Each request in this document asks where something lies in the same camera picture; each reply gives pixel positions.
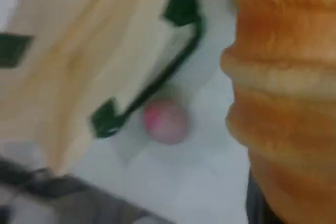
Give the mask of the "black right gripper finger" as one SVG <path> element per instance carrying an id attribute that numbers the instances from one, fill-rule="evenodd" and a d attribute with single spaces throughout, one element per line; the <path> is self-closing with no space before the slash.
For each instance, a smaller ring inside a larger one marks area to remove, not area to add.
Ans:
<path id="1" fill-rule="evenodd" d="M 278 223 L 278 217 L 270 209 L 251 171 L 249 171 L 247 185 L 246 214 L 249 224 Z"/>

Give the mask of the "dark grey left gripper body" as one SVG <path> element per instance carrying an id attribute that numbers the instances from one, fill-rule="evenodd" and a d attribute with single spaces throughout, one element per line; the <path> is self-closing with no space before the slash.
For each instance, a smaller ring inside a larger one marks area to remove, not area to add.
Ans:
<path id="1" fill-rule="evenodd" d="M 1 223 L 170 223 L 170 220 L 47 168 L 1 158 Z"/>

